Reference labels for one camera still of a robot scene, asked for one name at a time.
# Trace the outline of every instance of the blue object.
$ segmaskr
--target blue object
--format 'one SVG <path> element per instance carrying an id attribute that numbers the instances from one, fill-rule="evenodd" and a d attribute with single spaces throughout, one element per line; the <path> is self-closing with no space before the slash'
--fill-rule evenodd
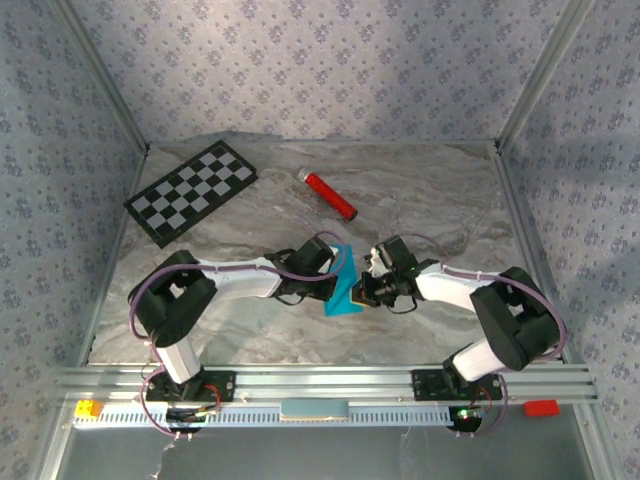
<path id="1" fill-rule="evenodd" d="M 332 248 L 338 249 L 338 255 L 342 255 L 342 247 L 340 245 L 331 245 Z M 333 292 L 333 296 L 329 301 L 324 303 L 324 314 L 327 317 L 335 317 L 337 315 L 349 315 L 352 313 L 361 313 L 364 308 L 360 305 L 351 303 L 351 287 L 358 281 L 356 273 L 356 262 L 353 260 L 353 250 L 351 245 L 347 245 L 346 258 L 344 266 L 338 272 L 338 282 Z"/>

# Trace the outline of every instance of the wall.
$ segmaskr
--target wall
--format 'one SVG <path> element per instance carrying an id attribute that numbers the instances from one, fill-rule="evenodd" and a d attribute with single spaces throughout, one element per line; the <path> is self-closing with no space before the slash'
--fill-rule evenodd
<path id="1" fill-rule="evenodd" d="M 147 140 L 497 137 L 564 0 L 73 0 Z"/>
<path id="2" fill-rule="evenodd" d="M 0 478 L 25 478 L 139 154 L 44 2 L 0 5 Z"/>
<path id="3" fill-rule="evenodd" d="M 640 478 L 640 7 L 596 2 L 505 152 L 630 478 Z"/>

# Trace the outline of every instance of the marble surface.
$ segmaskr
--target marble surface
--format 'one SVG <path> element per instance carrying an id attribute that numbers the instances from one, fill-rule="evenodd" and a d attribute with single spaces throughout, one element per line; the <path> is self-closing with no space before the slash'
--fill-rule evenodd
<path id="1" fill-rule="evenodd" d="M 149 349 L 127 325 L 127 294 L 171 253 L 190 250 L 213 261 L 247 260 L 298 248 L 314 232 L 332 230 L 353 245 L 358 270 L 373 244 L 392 233 L 434 237 L 450 264 L 501 271 L 521 265 L 492 162 L 444 145 L 232 145 L 258 169 L 259 180 L 189 232 L 159 249 L 130 220 L 101 312 L 91 363 L 146 362 Z M 140 181 L 144 188 L 202 150 L 152 148 Z M 308 166 L 359 210 L 351 223 L 296 179 Z M 407 243 L 419 260 L 440 258 L 426 242 Z M 205 364 L 440 362 L 481 335 L 472 315 L 439 303 L 393 315 L 384 308 L 326 317 L 321 302 L 286 307 L 272 299 L 220 302 L 190 337 Z"/>

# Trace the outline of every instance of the red tube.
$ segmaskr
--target red tube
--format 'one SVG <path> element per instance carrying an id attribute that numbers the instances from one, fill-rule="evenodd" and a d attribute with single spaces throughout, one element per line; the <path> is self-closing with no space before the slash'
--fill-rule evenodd
<path id="1" fill-rule="evenodd" d="M 358 211 L 347 202 L 338 192 L 336 192 L 329 185 L 324 183 L 324 181 L 315 173 L 309 173 L 304 177 L 304 181 L 307 185 L 309 185 L 313 190 L 320 195 L 324 200 L 331 205 L 335 210 L 338 211 L 342 217 L 350 222 L 356 215 L 358 215 Z"/>

